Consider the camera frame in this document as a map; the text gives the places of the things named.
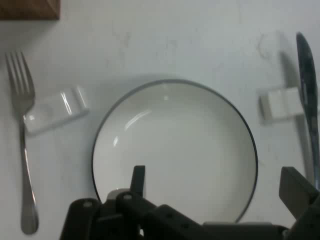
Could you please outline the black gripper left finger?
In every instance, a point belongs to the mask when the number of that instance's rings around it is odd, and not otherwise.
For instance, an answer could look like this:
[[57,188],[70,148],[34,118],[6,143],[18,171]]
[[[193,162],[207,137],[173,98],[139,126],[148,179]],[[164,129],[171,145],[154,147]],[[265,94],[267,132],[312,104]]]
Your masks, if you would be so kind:
[[69,206],[62,240],[200,240],[203,228],[168,205],[143,198],[146,168],[133,168],[130,187],[105,203],[93,198]]

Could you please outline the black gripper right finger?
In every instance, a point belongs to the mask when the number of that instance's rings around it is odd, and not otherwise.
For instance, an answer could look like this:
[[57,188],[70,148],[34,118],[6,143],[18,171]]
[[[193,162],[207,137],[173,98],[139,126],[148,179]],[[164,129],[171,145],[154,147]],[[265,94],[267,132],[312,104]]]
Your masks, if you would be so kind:
[[279,198],[295,218],[284,234],[285,240],[320,238],[320,191],[294,167],[281,169]]

